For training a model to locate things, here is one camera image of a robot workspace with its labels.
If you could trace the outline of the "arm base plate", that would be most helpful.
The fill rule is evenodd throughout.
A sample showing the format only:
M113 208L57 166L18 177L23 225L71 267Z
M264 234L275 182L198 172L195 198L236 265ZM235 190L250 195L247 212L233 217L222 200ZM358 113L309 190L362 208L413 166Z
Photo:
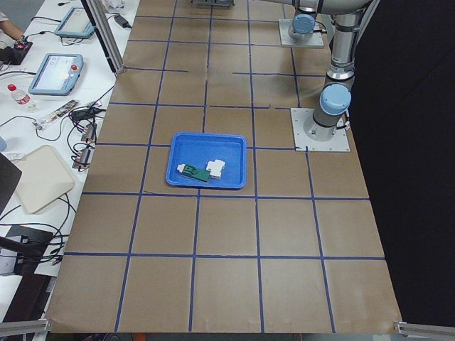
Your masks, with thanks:
M322 48L323 38L319 25L314 21L309 21L309 28L303 24L298 24L297 18L279 19L279 35L282 46L298 48Z
M290 113L296 151L350 152L342 118L335 126L326 128L314 121L314 109L291 108Z

